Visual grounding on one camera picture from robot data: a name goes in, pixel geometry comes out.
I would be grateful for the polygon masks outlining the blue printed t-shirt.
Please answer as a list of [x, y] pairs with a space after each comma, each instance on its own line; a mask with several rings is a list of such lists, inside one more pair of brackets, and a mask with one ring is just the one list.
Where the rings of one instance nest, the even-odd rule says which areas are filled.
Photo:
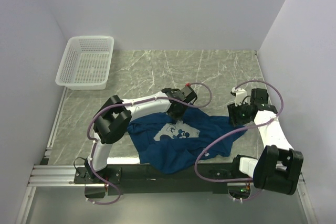
[[210, 116], [188, 108], [179, 121], [165, 113], [133, 120], [128, 134], [142, 164], [172, 174], [193, 166], [203, 149], [234, 129], [227, 116]]

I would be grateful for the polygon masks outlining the white plastic basket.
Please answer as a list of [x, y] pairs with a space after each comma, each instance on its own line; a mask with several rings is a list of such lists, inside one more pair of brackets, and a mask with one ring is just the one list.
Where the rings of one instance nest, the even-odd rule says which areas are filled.
[[111, 67], [114, 38], [75, 36], [68, 40], [55, 83], [71, 90], [103, 90]]

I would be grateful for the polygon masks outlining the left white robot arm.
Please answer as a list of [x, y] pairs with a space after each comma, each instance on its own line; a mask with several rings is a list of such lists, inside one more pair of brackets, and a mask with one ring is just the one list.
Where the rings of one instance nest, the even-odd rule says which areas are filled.
[[180, 119], [196, 100], [197, 94], [190, 86], [165, 88], [137, 99], [121, 99], [117, 95], [109, 98], [89, 124], [87, 137], [93, 146], [84, 159], [84, 167], [76, 168], [75, 183], [96, 184], [104, 179], [119, 183], [122, 169], [109, 167], [107, 161], [112, 145], [125, 135], [129, 124], [155, 113], [167, 113], [175, 120]]

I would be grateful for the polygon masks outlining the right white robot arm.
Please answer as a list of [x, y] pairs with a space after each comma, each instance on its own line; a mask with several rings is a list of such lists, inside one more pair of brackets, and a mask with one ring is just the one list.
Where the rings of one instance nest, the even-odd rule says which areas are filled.
[[242, 88], [232, 88], [235, 101], [228, 105], [229, 122], [243, 126], [253, 122], [263, 142], [260, 158], [237, 155], [233, 160], [233, 173], [245, 174], [254, 186], [281, 194], [292, 195], [303, 165], [303, 154], [295, 151], [286, 139], [278, 120], [278, 111], [268, 102], [266, 89], [254, 88], [251, 94]]

